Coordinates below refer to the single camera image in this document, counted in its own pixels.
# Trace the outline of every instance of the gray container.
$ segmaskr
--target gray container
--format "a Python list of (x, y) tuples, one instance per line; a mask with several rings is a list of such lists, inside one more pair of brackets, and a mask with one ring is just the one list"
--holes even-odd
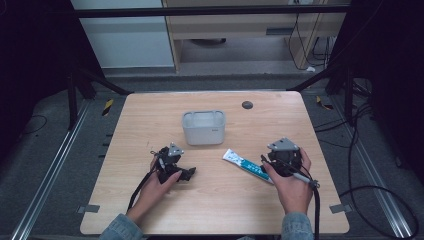
[(189, 145), (220, 144), (225, 136), (225, 113), (219, 110), (183, 114), (184, 136)]

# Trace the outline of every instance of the wooden table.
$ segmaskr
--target wooden table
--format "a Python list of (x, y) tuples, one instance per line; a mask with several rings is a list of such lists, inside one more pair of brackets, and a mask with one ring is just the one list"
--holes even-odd
[[(244, 101), (251, 101), (253, 108), (244, 109)], [(186, 144), (181, 119), (192, 110), (225, 112), (222, 144)], [(128, 96), (89, 203), (100, 209), (85, 213), (81, 232), (99, 234), (125, 213), (131, 194), (149, 171), (150, 151), (174, 142), (185, 151), (178, 166), (197, 170), (150, 212), (142, 226), (145, 234), (280, 234), (284, 212), (275, 187), (222, 156), (231, 148), (260, 165), (260, 155), (269, 152), (267, 144), (284, 136), (303, 147), (312, 161), (311, 175), (321, 185), (320, 232), (347, 232), (345, 214), (329, 209), (340, 201), (303, 99), (297, 92), (277, 91)], [(314, 209), (311, 201), (312, 225)]]

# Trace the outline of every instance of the gray floor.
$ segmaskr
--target gray floor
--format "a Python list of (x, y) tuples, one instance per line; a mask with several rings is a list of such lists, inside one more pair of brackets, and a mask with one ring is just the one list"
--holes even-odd
[[(136, 91), (199, 91), (199, 90), (283, 90), (308, 79), (313, 73), (298, 70), (290, 61), (290, 55), (282, 39), (227, 39), (225, 44), (190, 42), (184, 44), (181, 70), (178, 73), (152, 74), (141, 77), (111, 78), (119, 86)], [(330, 104), (337, 105), (343, 94), (328, 98), (319, 82), (305, 90), (302, 96), (314, 126), (337, 121), (341, 118), (337, 110), (327, 110), (316, 103), (321, 96)], [(124, 96), (95, 84), (98, 91), (95, 100), (89, 100), (86, 119), (72, 149), (39, 213), (31, 236), (39, 239), (64, 239), (65, 236), (83, 236), (79, 231), (83, 215), (77, 213), (79, 206), (88, 203), (91, 191), (107, 152), (107, 143), (113, 133), (125, 101)], [(0, 236), (8, 239), (30, 205), (38, 186), (43, 181), (56, 152), (63, 141), (68, 126), (67, 93), (60, 92), (42, 100), (34, 110), (19, 143), (9, 156), (11, 165), (1, 173), (0, 185)], [(101, 116), (105, 102), (114, 99), (108, 116)], [(356, 98), (356, 105), (366, 99)], [(79, 106), (83, 100), (79, 97)], [(422, 202), (424, 187), (410, 169), (396, 167), (394, 155), (383, 137), (378, 121), (372, 114), (359, 120), (361, 143), (367, 150), (372, 164), (386, 187), (399, 194), (414, 210), (418, 219), (424, 219)], [(348, 189), (348, 148), (351, 138), (345, 127), (317, 133), (321, 148), (338, 193)], [(352, 154), (352, 181), (354, 186), (370, 184), (367, 166), (359, 152)], [(355, 193), (358, 208), (366, 218), (385, 232), (393, 234), (386, 213), (379, 207), (381, 202), (374, 190)], [(351, 199), (342, 198), (344, 204)], [(400, 207), (411, 231), (413, 222), (409, 214)], [(323, 239), (387, 239), (370, 228), (357, 214), (347, 213), (350, 223), (348, 233), (340, 236), (322, 236)]]

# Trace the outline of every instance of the sleeve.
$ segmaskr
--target sleeve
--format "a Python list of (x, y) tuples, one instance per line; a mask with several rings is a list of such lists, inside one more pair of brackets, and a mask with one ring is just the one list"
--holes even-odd
[(304, 213), (293, 212), (284, 216), (281, 229), (282, 240), (310, 240), (314, 239), (311, 222)]
[(100, 235), (101, 240), (140, 240), (143, 237), (141, 229), (124, 214), (119, 214)]

